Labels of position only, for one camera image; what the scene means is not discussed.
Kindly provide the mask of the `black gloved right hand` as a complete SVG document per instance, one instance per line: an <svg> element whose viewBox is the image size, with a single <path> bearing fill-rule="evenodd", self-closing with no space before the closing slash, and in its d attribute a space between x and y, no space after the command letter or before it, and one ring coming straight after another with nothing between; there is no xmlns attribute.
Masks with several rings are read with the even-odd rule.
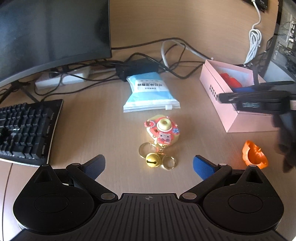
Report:
<svg viewBox="0 0 296 241"><path fill-rule="evenodd" d="M282 170L295 169L295 110L273 115L273 125L278 128L278 149L284 155Z"/></svg>

